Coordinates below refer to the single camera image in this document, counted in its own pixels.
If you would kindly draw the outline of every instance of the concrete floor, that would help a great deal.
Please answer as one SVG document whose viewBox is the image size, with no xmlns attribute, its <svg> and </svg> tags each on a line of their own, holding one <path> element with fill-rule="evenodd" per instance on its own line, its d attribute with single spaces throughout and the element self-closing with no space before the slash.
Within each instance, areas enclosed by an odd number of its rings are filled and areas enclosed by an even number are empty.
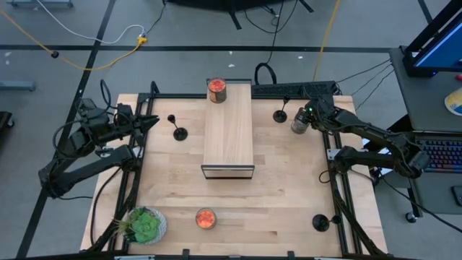
<svg viewBox="0 0 462 260">
<path fill-rule="evenodd" d="M 75 0 L 73 9 L 52 12 L 68 27 L 96 36 L 109 0 Z M 297 7 L 287 26 L 277 35 L 277 46 L 320 46 L 335 1 L 307 1 L 315 12 Z M 448 0 L 425 0 L 435 16 Z M 282 20 L 292 9 L 284 7 Z M 128 25 L 149 27 L 157 19 L 161 1 L 116 0 L 104 40 L 113 40 Z M 75 37 L 59 27 L 43 10 L 14 9 L 5 1 L 0 8 L 10 14 L 29 33 L 49 45 L 92 46 L 92 40 Z M 149 46 L 270 46 L 272 35 L 257 30 L 243 12 L 237 13 L 242 30 L 236 30 L 230 16 L 222 12 L 191 9 L 168 4 L 163 18 L 148 35 Z M 272 16 L 262 9 L 248 11 L 249 17 L 268 30 Z M 32 45 L 22 33 L 0 17 L 1 45 Z M 392 48 L 409 44 L 427 24 L 417 0 L 344 0 L 334 22 L 327 46 Z M 127 33 L 118 45 L 132 46 L 139 34 Z M 62 56 L 84 66 L 90 51 L 60 51 Z M 125 53 L 99 51 L 95 66 L 101 66 Z M 208 77 L 252 78 L 254 67 L 268 58 L 261 51 L 151 51 L 137 52 L 111 69 L 90 74 L 85 97 L 103 101 L 99 80 L 105 79 L 115 99 L 120 93 L 146 92 L 152 80 L 161 92 L 203 92 Z M 316 52 L 275 52 L 271 66 L 279 82 L 311 81 Z M 323 56 L 317 80 L 340 80 L 388 59 L 386 53 L 339 53 Z M 354 92 L 375 72 L 341 83 L 345 95 Z M 358 111 L 359 117 L 380 127 L 388 127 L 406 113 L 395 77 L 388 77 Z M 24 235 L 37 200 L 40 184 L 37 171 L 53 156 L 51 138 L 69 112 L 82 72 L 51 59 L 45 51 L 0 49 L 0 79 L 33 80 L 35 92 L 0 92 L 0 110 L 11 111 L 16 126 L 2 140 L 0 149 L 0 259 L 13 258 Z M 354 96 L 359 105 L 381 77 Z M 261 73 L 260 82 L 270 82 Z M 379 113 L 385 117 L 378 118 Z M 69 196 L 91 195 L 96 178 L 76 185 Z M 387 186 L 376 189 L 388 250 L 396 256 L 418 259 L 459 259 L 462 238 L 431 216 L 408 224 L 404 213 L 410 204 Z M 28 256 L 73 253 L 79 250 L 90 208 L 89 200 L 46 202 Z M 443 216 L 462 226 L 461 216 Z"/>
</svg>

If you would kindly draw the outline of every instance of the wooden box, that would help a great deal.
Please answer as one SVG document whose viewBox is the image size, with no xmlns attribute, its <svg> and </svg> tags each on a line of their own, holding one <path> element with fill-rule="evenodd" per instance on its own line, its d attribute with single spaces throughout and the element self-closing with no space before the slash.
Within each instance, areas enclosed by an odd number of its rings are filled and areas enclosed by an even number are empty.
<svg viewBox="0 0 462 260">
<path fill-rule="evenodd" d="M 249 84 L 227 84 L 226 101 L 207 94 L 204 136 L 205 178 L 251 179 L 253 164 L 252 103 Z"/>
</svg>

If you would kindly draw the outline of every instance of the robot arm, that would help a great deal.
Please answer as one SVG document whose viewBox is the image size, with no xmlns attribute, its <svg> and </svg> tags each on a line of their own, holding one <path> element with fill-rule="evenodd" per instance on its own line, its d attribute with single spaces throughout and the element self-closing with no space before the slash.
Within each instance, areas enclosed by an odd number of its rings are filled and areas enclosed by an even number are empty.
<svg viewBox="0 0 462 260">
<path fill-rule="evenodd" d="M 369 165 L 392 168 L 408 178 L 418 178 L 428 166 L 430 158 L 422 149 L 410 141 L 411 133 L 392 133 L 365 123 L 353 113 L 335 107 L 324 99 L 311 100 L 305 105 L 301 115 L 313 129 L 324 132 L 352 133 L 381 144 L 390 151 L 389 155 L 375 152 L 359 152 L 352 147 L 331 150 L 329 160 L 333 160 L 339 172 L 346 172 L 353 165 Z"/>
<path fill-rule="evenodd" d="M 80 128 L 67 139 L 66 146 L 58 151 L 58 156 L 38 172 L 40 184 L 54 199 L 63 196 L 76 183 L 114 166 L 124 170 L 136 169 L 137 157 L 125 144 L 105 151 L 105 154 L 109 154 L 107 157 L 65 172 L 78 158 L 89 155 L 96 147 L 103 147 L 106 142 L 133 134 L 138 145 L 143 146 L 143 135 L 159 121 L 157 116 L 134 116 L 129 105 L 118 104 L 118 116 L 110 123 L 106 111 L 97 108 L 90 99 L 81 100 L 78 113 L 82 118 Z"/>
</svg>

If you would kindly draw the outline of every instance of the wooden table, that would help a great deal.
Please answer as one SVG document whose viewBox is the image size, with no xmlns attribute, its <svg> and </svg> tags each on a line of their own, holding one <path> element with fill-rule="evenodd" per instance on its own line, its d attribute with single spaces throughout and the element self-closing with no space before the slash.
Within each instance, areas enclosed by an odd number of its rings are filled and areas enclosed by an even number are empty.
<svg viewBox="0 0 462 260">
<path fill-rule="evenodd" d="M 137 95 L 120 95 L 118 103 L 136 107 Z M 334 97 L 336 106 L 353 111 L 350 96 Z M 322 134 L 309 128 L 294 134 L 290 124 L 306 100 L 291 100 L 285 107 L 288 119 L 276 123 L 272 114 L 281 108 L 280 100 L 252 100 L 253 161 L 252 180 L 206 180 L 201 172 L 204 153 L 205 99 L 156 99 L 153 114 L 161 120 L 149 131 L 137 205 L 155 207 L 167 218 L 168 230 L 155 245 L 130 245 L 130 254 L 191 255 L 341 256 L 335 226 L 319 233 L 311 225 L 314 215 L 334 215 L 329 184 L 318 180 L 327 169 Z M 175 114 L 178 127 L 188 130 L 188 138 L 173 139 L 174 126 L 167 121 Z M 359 149 L 361 139 L 342 134 L 343 145 Z M 128 143 L 112 142 L 110 145 Z M 365 166 L 355 170 L 368 174 Z M 99 175 L 96 192 L 115 169 Z M 102 192 L 97 204 L 95 237 L 111 221 L 116 205 L 121 174 Z M 369 180 L 349 174 L 356 218 L 366 233 L 383 251 L 385 238 L 377 204 Z M 202 230 L 195 215 L 210 207 L 218 217 L 217 226 Z M 90 210 L 82 249 L 90 247 Z M 349 252 L 353 253 L 351 230 L 345 223 Z"/>
</svg>

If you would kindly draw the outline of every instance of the white cable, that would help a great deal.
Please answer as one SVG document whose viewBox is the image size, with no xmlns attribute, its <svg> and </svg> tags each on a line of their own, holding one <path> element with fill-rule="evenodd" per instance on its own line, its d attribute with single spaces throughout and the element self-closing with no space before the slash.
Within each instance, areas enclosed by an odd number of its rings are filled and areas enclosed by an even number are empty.
<svg viewBox="0 0 462 260">
<path fill-rule="evenodd" d="M 122 32 L 121 36 L 119 36 L 119 37 L 117 38 L 117 40 L 114 40 L 113 42 L 105 42 L 104 40 L 100 40 L 100 39 L 97 39 L 97 38 L 88 37 L 88 36 L 85 36 L 85 35 L 80 35 L 80 34 L 78 34 L 78 33 L 76 33 L 76 32 L 73 32 L 72 30 L 70 30 L 69 28 L 67 28 L 65 25 L 63 25 L 53 14 L 51 14 L 50 11 L 48 11 L 48 9 L 46 9 L 46 7 L 42 4 L 42 2 L 41 2 L 40 0 L 37 0 L 37 2 L 42 6 L 42 8 L 43 8 L 53 19 L 55 19 L 55 21 L 56 21 L 57 23 L 60 24 L 60 26 L 62 26 L 62 28 L 66 29 L 68 32 L 72 33 L 73 35 L 80 36 L 80 37 L 85 38 L 85 39 L 97 40 L 97 41 L 99 41 L 99 42 L 101 42 L 101 43 L 105 43 L 105 44 L 114 44 L 114 43 L 117 43 L 117 42 L 123 37 L 123 35 L 125 34 L 125 32 L 126 32 L 128 29 L 132 28 L 132 27 L 140 27 L 140 28 L 141 28 L 141 35 L 144 35 L 144 34 L 145 34 L 145 30 L 144 30 L 144 27 L 143 27 L 143 26 L 141 26 L 141 25 L 130 25 L 130 26 L 128 26 L 128 27 Z"/>
</svg>

